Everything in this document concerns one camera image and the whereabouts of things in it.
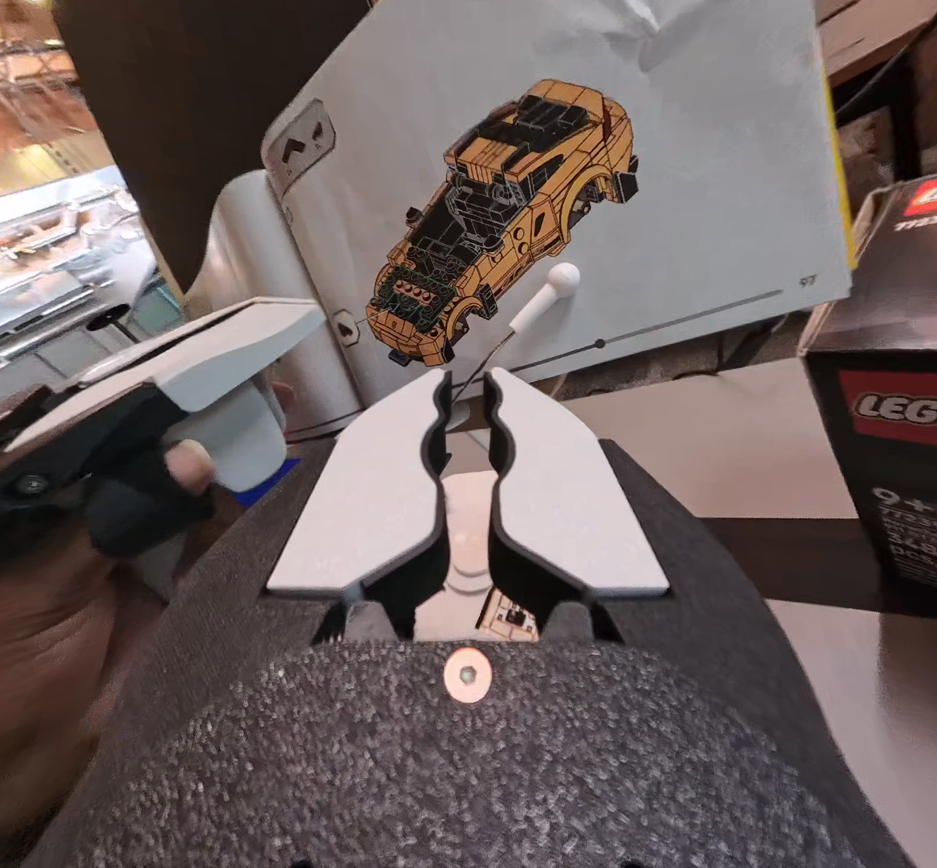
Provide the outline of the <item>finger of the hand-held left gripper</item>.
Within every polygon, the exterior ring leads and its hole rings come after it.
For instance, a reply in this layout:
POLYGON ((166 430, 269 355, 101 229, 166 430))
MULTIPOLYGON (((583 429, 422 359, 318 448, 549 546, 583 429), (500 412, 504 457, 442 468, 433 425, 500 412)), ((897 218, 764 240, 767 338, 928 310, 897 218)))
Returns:
POLYGON ((107 401, 141 385, 171 401, 217 401, 316 332, 314 300, 247 300, 185 325, 163 345, 107 375, 87 373, 53 391, 56 401, 107 401))
POLYGON ((157 390, 181 414, 170 442, 190 438, 211 453, 238 439, 259 447, 285 445, 286 414, 267 370, 278 356, 113 356, 54 391, 49 412, 4 441, 14 453, 46 443, 96 412, 116 412, 118 400, 144 386, 157 390))

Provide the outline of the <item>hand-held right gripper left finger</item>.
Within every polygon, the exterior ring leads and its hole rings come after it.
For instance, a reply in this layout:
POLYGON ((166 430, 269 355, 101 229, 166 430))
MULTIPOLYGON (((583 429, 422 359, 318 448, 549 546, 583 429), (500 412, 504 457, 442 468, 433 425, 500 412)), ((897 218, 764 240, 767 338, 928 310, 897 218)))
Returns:
POLYGON ((431 370, 356 418, 336 440, 267 592, 416 608, 441 591, 450 414, 451 372, 431 370))

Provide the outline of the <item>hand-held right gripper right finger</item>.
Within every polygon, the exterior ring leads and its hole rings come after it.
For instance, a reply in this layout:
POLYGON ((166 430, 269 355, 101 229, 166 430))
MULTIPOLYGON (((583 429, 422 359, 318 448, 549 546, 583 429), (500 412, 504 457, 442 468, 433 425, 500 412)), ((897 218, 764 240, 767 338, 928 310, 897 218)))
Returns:
POLYGON ((489 571, 523 608, 655 598, 670 583, 596 434, 509 371, 485 377, 489 571))

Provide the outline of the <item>white book stand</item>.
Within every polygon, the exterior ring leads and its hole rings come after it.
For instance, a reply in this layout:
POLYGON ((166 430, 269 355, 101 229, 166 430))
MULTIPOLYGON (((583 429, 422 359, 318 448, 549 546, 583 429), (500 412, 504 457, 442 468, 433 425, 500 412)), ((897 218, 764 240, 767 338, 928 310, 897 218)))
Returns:
MULTIPOLYGON (((575 265, 561 263, 549 270, 533 298, 511 319, 506 335, 479 362, 453 395, 458 401, 471 382, 511 338, 528 331, 558 300, 568 299, 578 289, 580 272, 575 265)), ((455 568, 443 591, 417 611, 416 639, 424 641, 489 640, 476 630, 476 623, 492 584, 488 568, 488 527, 497 473, 492 469, 446 477, 443 488, 447 511, 454 518, 455 568)))

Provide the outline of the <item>lego instruction booklet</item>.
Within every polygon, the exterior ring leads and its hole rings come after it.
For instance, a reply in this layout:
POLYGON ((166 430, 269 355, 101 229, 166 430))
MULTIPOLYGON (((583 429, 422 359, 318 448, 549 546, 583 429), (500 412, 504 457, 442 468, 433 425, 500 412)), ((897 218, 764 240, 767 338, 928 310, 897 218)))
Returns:
POLYGON ((218 195, 193 313, 314 299, 287 439, 431 370, 535 383, 851 288, 813 0, 380 0, 218 195))

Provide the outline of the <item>lego set box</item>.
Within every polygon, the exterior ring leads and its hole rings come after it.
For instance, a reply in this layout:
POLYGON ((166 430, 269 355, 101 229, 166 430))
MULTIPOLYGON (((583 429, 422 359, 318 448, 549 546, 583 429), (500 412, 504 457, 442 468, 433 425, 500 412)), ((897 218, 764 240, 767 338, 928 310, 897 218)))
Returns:
POLYGON ((884 577, 935 595, 936 178, 870 196, 847 298, 798 347, 884 577))

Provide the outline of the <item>person's left hand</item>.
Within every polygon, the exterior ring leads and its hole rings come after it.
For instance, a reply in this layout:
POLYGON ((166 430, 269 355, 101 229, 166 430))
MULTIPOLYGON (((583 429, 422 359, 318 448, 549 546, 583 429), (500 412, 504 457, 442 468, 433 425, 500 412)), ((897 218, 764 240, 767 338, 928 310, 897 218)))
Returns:
POLYGON ((166 601, 98 552, 75 511, 2 531, 1 834, 28 834, 96 755, 166 601))

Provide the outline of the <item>sticker sheet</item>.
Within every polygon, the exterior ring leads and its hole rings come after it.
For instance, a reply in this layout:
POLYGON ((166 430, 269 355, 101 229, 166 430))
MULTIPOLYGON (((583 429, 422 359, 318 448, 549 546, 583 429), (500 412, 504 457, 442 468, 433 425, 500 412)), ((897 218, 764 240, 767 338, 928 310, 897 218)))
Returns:
POLYGON ((540 639, 534 616, 496 586, 486 595, 476 630, 489 640, 536 642, 540 639))

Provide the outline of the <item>dark partition panel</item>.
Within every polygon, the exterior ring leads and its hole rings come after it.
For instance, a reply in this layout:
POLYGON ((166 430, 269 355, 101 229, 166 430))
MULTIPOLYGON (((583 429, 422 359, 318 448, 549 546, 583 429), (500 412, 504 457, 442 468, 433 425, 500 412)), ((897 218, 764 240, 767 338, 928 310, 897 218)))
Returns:
POLYGON ((217 195, 369 0, 53 0, 82 93, 182 291, 217 195))

